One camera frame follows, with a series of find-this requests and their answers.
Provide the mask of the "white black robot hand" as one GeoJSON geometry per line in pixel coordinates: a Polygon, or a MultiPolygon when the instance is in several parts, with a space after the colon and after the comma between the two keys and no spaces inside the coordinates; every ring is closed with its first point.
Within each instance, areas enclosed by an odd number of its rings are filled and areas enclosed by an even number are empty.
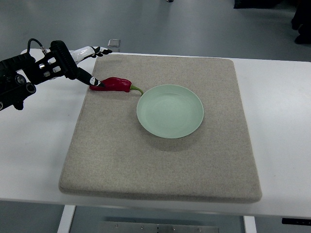
{"type": "MultiPolygon", "coordinates": [[[[112,50],[104,48],[104,47],[91,47],[86,46],[78,50],[71,51],[70,54],[76,64],[79,64],[81,61],[87,58],[96,58],[97,56],[102,57],[103,55],[108,55],[112,53],[112,50]]],[[[78,68],[78,74],[76,79],[81,81],[84,84],[89,86],[103,86],[99,80],[94,78],[90,73],[83,70],[82,68],[78,68]]]]}

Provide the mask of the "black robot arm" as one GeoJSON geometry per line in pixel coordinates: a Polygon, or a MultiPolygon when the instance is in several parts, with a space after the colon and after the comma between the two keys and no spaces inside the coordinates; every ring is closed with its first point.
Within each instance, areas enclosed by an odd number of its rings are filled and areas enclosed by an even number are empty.
{"type": "Polygon", "coordinates": [[[51,42],[50,51],[38,61],[27,52],[0,62],[0,109],[14,106],[23,109],[26,98],[36,92],[36,85],[51,78],[65,76],[71,80],[80,75],[67,46],[63,41],[51,42]]]}

